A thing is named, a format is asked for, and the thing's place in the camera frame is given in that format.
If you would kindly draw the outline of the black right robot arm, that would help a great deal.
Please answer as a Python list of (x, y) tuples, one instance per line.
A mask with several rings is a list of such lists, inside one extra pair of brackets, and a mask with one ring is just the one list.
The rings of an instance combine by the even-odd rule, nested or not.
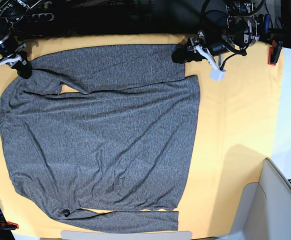
[(26, 43), (19, 43), (14, 36), (14, 25), (42, 4), (42, 0), (3, 0), (0, 3), (0, 66), (9, 66), (24, 79), (32, 75), (32, 65), (24, 51)]

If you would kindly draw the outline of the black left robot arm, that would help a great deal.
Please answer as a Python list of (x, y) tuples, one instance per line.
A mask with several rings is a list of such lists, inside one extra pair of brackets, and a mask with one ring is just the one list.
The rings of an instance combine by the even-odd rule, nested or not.
[(190, 37), (172, 53), (172, 61), (185, 64), (209, 58), (246, 56), (248, 47), (267, 35), (271, 16), (258, 14), (266, 6), (265, 0), (225, 0), (226, 11), (209, 10), (206, 0), (201, 8), (196, 37)]

